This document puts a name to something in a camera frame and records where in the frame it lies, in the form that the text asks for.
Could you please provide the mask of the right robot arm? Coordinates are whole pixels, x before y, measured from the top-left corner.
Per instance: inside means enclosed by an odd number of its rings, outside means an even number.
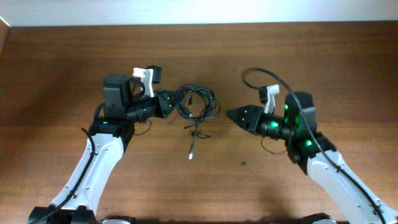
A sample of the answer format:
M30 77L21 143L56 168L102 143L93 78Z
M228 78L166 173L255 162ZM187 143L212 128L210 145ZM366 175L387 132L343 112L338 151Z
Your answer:
M397 223L397 210L373 193L317 131L311 94L289 93L283 116L255 105L230 109L226 116L253 135L283 140L290 160L330 196L350 223Z

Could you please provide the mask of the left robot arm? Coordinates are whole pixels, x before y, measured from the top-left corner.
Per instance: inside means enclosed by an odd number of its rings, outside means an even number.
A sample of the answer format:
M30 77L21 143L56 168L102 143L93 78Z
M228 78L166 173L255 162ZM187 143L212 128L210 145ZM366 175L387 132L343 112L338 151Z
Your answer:
M153 97L135 87L144 84L126 74L104 79L104 103L95 110L84 153L73 174L48 207L35 207L29 223L96 223L101 195L113 168L126 152L136 123L166 118L181 102L181 91L161 90Z

